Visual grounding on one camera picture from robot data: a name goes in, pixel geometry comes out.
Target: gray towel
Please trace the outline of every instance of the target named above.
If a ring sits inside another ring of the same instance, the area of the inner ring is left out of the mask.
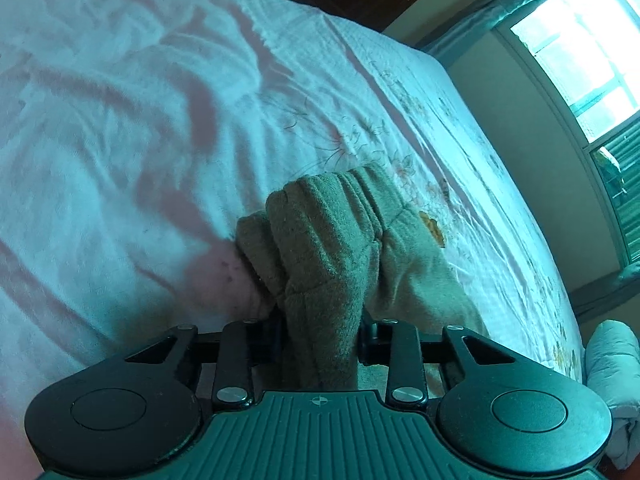
[[[306,176],[240,219],[237,243],[287,319],[290,346],[271,387],[378,389],[386,367],[362,367],[356,337],[366,308],[440,333],[447,324],[487,335],[418,212],[377,164]],[[441,395],[435,368],[431,395]]]

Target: window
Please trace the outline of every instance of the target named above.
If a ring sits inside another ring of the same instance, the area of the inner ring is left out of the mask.
[[[575,118],[640,260],[640,0],[545,0],[511,31]]]

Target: metal rivet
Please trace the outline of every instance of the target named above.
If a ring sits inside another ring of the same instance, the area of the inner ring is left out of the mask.
[[[424,399],[424,393],[422,393],[418,388],[412,388],[410,386],[396,388],[391,393],[391,396],[398,402],[405,402],[407,404],[420,402]]]
[[[248,397],[248,393],[244,388],[238,386],[228,386],[218,391],[218,399],[222,402],[244,402]]]

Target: window frame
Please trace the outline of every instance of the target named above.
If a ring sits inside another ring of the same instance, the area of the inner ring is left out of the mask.
[[[565,102],[556,85],[551,81],[545,70],[536,61],[536,58],[530,53],[529,49],[520,41],[520,38],[511,31],[511,27],[519,23],[521,20],[530,15],[540,5],[547,0],[535,0],[530,4],[521,7],[516,12],[505,18],[492,32],[497,39],[513,54],[514,59],[520,67],[530,76],[531,81],[540,91],[543,99],[549,105],[556,119],[563,126],[564,132],[571,141],[574,149],[580,158],[585,169],[591,187],[596,193],[600,207],[604,213],[606,223],[609,227],[609,233],[613,240],[613,244],[618,255],[620,267],[624,268],[630,264],[630,254],[625,243],[625,238],[618,221],[618,216],[613,207],[612,201],[604,185],[604,181],[600,176],[600,172],[596,166],[591,153],[600,149],[607,144],[613,137],[617,136],[624,128],[629,126],[633,121],[640,119],[640,110],[629,117],[626,121],[611,129],[594,142],[589,142],[584,134],[577,118],[574,116],[570,106]]]

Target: white bedsheet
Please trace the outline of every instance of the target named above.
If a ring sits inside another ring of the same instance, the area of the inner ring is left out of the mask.
[[[438,221],[492,338],[581,380],[542,234],[431,57],[287,0],[0,0],[0,478],[43,387],[270,302],[232,237],[305,173],[376,160]]]

